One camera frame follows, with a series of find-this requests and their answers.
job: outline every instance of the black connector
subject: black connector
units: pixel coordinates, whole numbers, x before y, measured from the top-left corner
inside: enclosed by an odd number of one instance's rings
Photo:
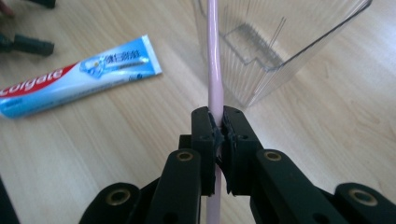
[[[23,35],[15,35],[12,49],[26,53],[49,56],[53,52],[54,44],[47,41],[29,38]]]
[[[27,1],[37,3],[39,5],[48,8],[55,8],[55,2],[56,2],[56,0],[27,0]]]
[[[54,47],[53,43],[33,39],[23,35],[15,35],[14,42],[12,42],[12,40],[0,34],[0,52],[17,50],[26,53],[49,56],[52,54]]]

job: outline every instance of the screw hole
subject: screw hole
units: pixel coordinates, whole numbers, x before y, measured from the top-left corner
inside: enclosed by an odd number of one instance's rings
[[[330,220],[323,214],[321,213],[315,213],[313,215],[314,220],[319,223],[319,224],[327,224],[330,223]]]
[[[278,153],[272,151],[265,152],[264,156],[270,161],[280,161],[282,159],[282,157]]]
[[[115,189],[107,194],[106,202],[110,205],[117,206],[125,203],[131,197],[128,189]]]
[[[356,202],[367,206],[376,206],[378,204],[378,201],[372,194],[361,189],[351,189],[349,196]]]
[[[177,154],[177,159],[180,161],[190,161],[193,155],[190,152],[180,152]]]

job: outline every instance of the colgate logo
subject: colgate logo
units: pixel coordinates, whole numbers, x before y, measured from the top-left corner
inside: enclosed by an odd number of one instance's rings
[[[68,71],[70,71],[70,69],[74,67],[74,65],[75,63],[55,70],[44,76],[35,77],[17,85],[2,89],[0,90],[0,97],[21,96],[34,91],[39,91],[64,76]]]

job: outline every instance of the wooden table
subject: wooden table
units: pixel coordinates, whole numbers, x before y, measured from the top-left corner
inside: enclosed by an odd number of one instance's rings
[[[0,88],[148,34],[163,73],[25,119],[0,120],[0,173],[22,223],[77,223],[104,187],[157,178],[190,113],[207,105],[191,1],[6,2],[0,32],[51,40],[46,58],[0,55]],[[396,203],[396,5],[374,1],[287,84],[244,110],[264,147],[318,187],[374,188]],[[236,105],[226,97],[226,104]],[[248,198],[223,191],[223,223],[252,223]]]

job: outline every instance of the transparent plastic cup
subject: transparent plastic cup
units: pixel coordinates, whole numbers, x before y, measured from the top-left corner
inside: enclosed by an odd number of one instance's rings
[[[192,0],[206,61],[206,3]],[[372,0],[218,0],[224,86],[243,107],[292,78]]]

